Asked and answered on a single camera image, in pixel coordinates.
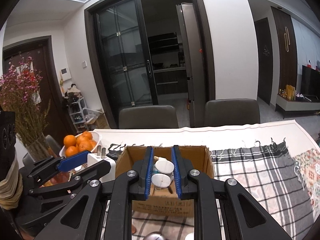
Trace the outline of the white tv cabinet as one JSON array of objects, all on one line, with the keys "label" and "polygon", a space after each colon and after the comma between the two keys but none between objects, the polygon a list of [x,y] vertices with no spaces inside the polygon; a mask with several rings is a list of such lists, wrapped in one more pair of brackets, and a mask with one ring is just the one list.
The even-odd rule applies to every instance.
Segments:
[{"label": "white tv cabinet", "polygon": [[275,111],[281,113],[284,119],[310,116],[319,112],[319,102],[292,101],[277,95]]}]

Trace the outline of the black television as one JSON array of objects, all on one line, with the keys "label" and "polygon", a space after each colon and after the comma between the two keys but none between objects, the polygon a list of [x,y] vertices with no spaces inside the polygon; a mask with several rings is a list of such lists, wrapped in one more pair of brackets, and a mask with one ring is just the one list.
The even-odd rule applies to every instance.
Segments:
[{"label": "black television", "polygon": [[320,73],[317,70],[302,66],[302,80],[300,92],[303,95],[316,96],[320,94]]}]

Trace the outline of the white power adapter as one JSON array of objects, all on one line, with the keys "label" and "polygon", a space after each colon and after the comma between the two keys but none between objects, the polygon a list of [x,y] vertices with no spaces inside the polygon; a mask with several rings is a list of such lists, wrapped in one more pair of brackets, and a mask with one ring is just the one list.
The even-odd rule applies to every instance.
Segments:
[{"label": "white power adapter", "polygon": [[106,155],[106,148],[98,145],[96,153],[89,153],[87,155],[88,167],[97,163],[103,163],[99,166],[98,177],[104,183],[114,180],[116,177],[116,162]]}]

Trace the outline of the orange fruit front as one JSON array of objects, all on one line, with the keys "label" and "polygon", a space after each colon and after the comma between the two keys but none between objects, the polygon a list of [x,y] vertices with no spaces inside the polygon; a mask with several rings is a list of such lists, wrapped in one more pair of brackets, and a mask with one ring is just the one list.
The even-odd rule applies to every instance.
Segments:
[{"label": "orange fruit front", "polygon": [[79,153],[79,149],[77,146],[70,146],[68,147],[66,150],[65,150],[65,156],[67,158],[73,156],[73,155],[76,155]]}]

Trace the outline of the silver ball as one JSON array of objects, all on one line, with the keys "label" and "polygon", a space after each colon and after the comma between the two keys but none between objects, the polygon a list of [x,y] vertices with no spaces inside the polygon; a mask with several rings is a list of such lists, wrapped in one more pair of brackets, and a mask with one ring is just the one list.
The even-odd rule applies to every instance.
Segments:
[{"label": "silver ball", "polygon": [[166,238],[160,232],[151,232],[147,234],[143,240],[166,240]]}]

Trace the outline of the small white figurine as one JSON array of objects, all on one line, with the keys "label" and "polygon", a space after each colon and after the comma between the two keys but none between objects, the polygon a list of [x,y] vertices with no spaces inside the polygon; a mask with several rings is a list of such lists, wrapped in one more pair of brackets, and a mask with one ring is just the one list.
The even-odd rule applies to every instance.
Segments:
[{"label": "small white figurine", "polygon": [[151,182],[157,189],[166,189],[172,183],[172,177],[166,174],[157,173],[151,177]]}]

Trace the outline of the white shoe rack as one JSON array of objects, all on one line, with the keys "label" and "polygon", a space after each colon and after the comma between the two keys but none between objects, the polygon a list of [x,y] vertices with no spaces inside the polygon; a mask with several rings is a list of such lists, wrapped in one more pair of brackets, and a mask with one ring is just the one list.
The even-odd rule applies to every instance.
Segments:
[{"label": "white shoe rack", "polygon": [[86,103],[84,98],[78,98],[78,100],[68,105],[69,116],[78,134],[87,130],[86,117],[84,114],[85,108]]}]

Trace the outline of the orange fruit left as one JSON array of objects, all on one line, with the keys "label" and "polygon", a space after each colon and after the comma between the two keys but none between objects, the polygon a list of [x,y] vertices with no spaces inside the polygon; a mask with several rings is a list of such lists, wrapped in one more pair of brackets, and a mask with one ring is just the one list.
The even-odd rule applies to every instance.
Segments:
[{"label": "orange fruit left", "polygon": [[63,144],[66,148],[76,145],[76,137],[74,135],[67,135],[63,139]]}]

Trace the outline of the small white jar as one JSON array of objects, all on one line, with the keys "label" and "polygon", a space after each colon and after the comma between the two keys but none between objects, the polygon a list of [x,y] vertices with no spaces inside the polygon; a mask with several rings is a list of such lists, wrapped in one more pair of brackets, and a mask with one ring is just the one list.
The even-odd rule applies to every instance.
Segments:
[{"label": "small white jar", "polygon": [[166,158],[159,157],[155,162],[155,169],[158,173],[167,175],[171,180],[174,178],[174,164]]}]

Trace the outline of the grey chair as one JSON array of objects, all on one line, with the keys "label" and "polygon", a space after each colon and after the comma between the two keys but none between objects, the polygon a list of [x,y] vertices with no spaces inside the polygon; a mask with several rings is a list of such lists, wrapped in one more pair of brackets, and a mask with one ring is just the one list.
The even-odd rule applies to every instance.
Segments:
[{"label": "grey chair", "polygon": [[253,99],[210,100],[204,108],[204,126],[241,126],[259,123],[259,105]]},{"label": "grey chair", "polygon": [[170,105],[131,107],[119,112],[119,129],[178,128],[176,109]]}]

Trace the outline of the left grey chair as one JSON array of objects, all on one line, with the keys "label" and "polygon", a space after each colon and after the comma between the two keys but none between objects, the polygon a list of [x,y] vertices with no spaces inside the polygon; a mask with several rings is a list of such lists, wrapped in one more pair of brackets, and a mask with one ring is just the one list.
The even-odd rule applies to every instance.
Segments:
[{"label": "left grey chair", "polygon": [[119,129],[178,128],[176,109],[170,105],[131,107],[119,112]]}]

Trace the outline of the right grey chair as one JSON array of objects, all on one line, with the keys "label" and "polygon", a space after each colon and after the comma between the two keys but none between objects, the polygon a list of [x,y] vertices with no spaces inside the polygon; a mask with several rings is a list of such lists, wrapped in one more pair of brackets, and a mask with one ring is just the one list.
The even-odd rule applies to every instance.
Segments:
[{"label": "right grey chair", "polygon": [[259,105],[253,99],[210,100],[204,108],[204,126],[241,126],[259,123]]}]

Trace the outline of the white fruit basket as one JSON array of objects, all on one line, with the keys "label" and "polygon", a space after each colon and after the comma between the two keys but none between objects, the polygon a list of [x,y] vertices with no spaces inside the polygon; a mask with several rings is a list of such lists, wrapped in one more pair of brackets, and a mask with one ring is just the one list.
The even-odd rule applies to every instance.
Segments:
[{"label": "white fruit basket", "polygon": [[85,150],[95,153],[99,143],[100,137],[97,132],[84,131],[77,136],[67,135],[63,139],[63,147],[59,155],[71,157]]}]

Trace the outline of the orange fruit right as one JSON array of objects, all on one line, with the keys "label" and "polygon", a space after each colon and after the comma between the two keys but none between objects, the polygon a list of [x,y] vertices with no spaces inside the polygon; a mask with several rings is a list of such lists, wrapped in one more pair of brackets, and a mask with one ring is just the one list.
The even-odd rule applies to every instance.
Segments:
[{"label": "orange fruit right", "polygon": [[80,143],[78,144],[79,152],[92,151],[93,148],[94,148],[94,146],[93,146],[93,144],[91,143],[90,140],[82,140],[82,141],[80,141]]}]

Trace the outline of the patterned floral mat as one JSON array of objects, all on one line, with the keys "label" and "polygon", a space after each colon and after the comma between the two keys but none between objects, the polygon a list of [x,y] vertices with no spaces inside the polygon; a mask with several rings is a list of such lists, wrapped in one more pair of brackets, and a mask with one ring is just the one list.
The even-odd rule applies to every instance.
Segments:
[{"label": "patterned floral mat", "polygon": [[294,156],[295,174],[307,189],[314,208],[319,208],[319,151],[310,149]]}]

